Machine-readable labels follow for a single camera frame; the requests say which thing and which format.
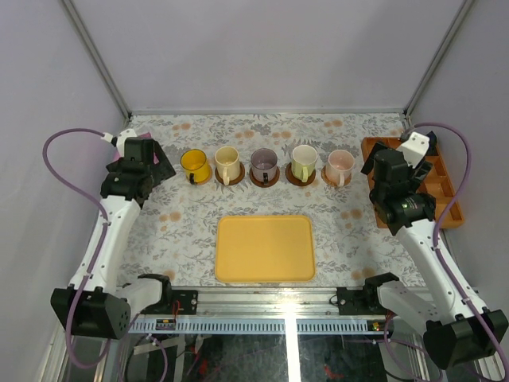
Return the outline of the pink mug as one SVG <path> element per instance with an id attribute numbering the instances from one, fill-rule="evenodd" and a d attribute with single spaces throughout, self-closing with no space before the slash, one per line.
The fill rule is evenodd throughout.
<path id="1" fill-rule="evenodd" d="M 354 165 L 355 159 L 350 152 L 334 150 L 328 156 L 325 175 L 335 187 L 343 187 L 350 182 Z"/>

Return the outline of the dark brown coaster bottom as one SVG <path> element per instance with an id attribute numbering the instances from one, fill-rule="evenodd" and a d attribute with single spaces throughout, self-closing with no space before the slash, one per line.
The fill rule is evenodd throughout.
<path id="1" fill-rule="evenodd" d="M 314 170 L 308 177 L 308 180 L 307 182 L 303 182 L 301 180 L 299 180 L 298 178 L 296 178 L 293 173 L 292 173 L 292 165 L 290 163 L 287 164 L 286 166 L 286 170 L 285 170 L 285 175 L 286 175 L 286 179 L 293 185 L 295 186 L 299 186 L 299 187 L 304 187 L 304 186 L 307 186 L 307 185 L 310 185 L 314 182 L 315 180 L 315 177 L 316 177 L 316 170 Z"/>

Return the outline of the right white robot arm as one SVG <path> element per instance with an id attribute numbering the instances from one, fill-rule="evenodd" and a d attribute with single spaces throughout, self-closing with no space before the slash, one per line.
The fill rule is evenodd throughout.
<path id="1" fill-rule="evenodd" d="M 508 329 L 502 310 L 489 310 L 470 287 L 446 248 L 435 221 L 436 200 L 419 187 L 431 170 L 423 154 L 378 141 L 362 173 L 371 175 L 369 198 L 379 219 L 408 251 L 433 298 L 409 292 L 385 274 L 370 280 L 363 306 L 372 314 L 395 313 L 422 336 L 429 358 L 440 369 L 490 357 Z"/>

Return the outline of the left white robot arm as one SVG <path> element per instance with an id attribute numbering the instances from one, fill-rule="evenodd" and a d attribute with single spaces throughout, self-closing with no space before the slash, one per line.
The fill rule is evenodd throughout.
<path id="1" fill-rule="evenodd" d="M 165 314 L 173 308 L 169 277 L 144 274 L 117 287 L 117 273 L 130 230 L 152 191 L 176 172 L 150 134 L 128 129 L 102 134 L 118 151 L 107 165 L 96 226 L 81 264 L 67 287 L 56 288 L 51 307 L 67 337 L 122 338 L 140 313 Z"/>

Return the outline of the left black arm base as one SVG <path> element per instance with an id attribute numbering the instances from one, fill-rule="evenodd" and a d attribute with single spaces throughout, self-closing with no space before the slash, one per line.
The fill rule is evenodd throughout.
<path id="1" fill-rule="evenodd" d="M 197 290 L 171 290 L 164 295 L 158 313 L 171 316 L 196 315 L 198 298 Z"/>

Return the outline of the purple mug black handle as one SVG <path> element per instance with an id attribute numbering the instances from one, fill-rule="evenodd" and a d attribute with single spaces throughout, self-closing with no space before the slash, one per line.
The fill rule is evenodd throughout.
<path id="1" fill-rule="evenodd" d="M 268 185 L 278 169 L 278 156 L 268 148 L 260 148 L 251 155 L 251 172 L 256 181 Z"/>

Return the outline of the white mug green handle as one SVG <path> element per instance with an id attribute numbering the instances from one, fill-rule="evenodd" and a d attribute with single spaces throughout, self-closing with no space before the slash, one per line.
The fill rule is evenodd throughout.
<path id="1" fill-rule="evenodd" d="M 292 175 L 302 183 L 306 183 L 315 171 L 318 159 L 317 151 L 309 145 L 300 145 L 292 152 Z"/>

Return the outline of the cream mug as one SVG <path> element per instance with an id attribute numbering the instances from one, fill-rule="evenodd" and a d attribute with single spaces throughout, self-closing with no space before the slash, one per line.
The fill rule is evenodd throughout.
<path id="1" fill-rule="evenodd" d="M 230 185 L 240 175 L 239 152 L 232 146 L 219 148 L 215 153 L 216 169 L 224 185 Z"/>

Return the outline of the dark brown coaster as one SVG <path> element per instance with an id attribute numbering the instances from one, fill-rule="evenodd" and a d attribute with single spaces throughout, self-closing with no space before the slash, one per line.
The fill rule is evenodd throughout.
<path id="1" fill-rule="evenodd" d="M 239 166 L 240 166 L 240 173 L 239 173 L 239 176 L 238 176 L 236 179 L 234 179 L 234 180 L 230 180 L 230 182 L 229 182 L 229 184 L 228 184 L 229 186 L 239 184 L 239 183 L 240 183 L 240 182 L 244 179 L 244 177 L 245 177 L 245 173 L 246 173 L 246 171 L 245 171 L 245 167 L 244 167 L 244 164 L 243 164 L 242 162 L 240 162 Z M 215 174 L 216 180 L 217 180 L 217 181 L 218 181 L 221 185 L 225 185 L 225 184 L 223 183 L 223 179 L 222 179 L 222 178 L 220 177 L 220 175 L 219 175 L 219 172 L 218 172 L 217 168 L 215 169 L 215 173 L 214 173 L 214 174 Z"/>
<path id="2" fill-rule="evenodd" d="M 290 163 L 287 164 L 286 166 L 286 170 L 285 170 L 285 175 L 286 175 L 286 179 L 293 185 L 295 186 L 299 186 L 299 187 L 304 187 L 304 186 L 307 186 L 307 185 L 310 185 L 314 182 L 315 180 L 315 177 L 316 177 L 316 170 L 314 170 L 308 177 L 308 180 L 307 182 L 303 182 L 301 180 L 299 180 L 298 178 L 296 178 L 293 173 L 292 173 L 292 165 Z"/>
<path id="3" fill-rule="evenodd" d="M 261 170 L 252 166 L 249 176 L 254 185 L 260 188 L 269 188 L 278 182 L 280 169 L 277 166 L 273 166 L 268 170 Z"/>

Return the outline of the woven tan coaster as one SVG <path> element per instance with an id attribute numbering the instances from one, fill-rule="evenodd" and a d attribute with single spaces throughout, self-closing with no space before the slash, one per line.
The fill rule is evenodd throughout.
<path id="1" fill-rule="evenodd" d="M 334 183 L 334 182 L 332 182 L 332 181 L 330 181 L 330 180 L 327 178 L 327 175 L 326 175 L 326 168 L 325 168 L 325 167 L 323 167 L 323 168 L 321 169 L 321 178 L 322 178 L 322 180 L 323 180 L 323 181 L 324 181 L 327 185 L 332 186 L 332 187 L 334 187 L 334 188 L 339 188 L 339 187 L 346 186 L 346 185 L 348 185 L 348 184 L 352 181 L 352 175 L 351 175 L 351 174 L 350 174 L 350 175 L 349 175 L 349 176 L 345 179 L 344 184 L 343 184 L 342 186 L 341 186 L 341 185 L 339 185 L 339 184 L 336 184 L 336 183 Z"/>

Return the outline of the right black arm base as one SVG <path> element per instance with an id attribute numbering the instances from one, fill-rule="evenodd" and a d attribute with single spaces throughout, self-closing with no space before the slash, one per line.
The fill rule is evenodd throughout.
<path id="1" fill-rule="evenodd" d="M 360 289 L 337 287 L 336 296 L 340 315 L 368 316 L 392 314 L 393 311 L 381 305 L 380 286 L 364 285 Z"/>

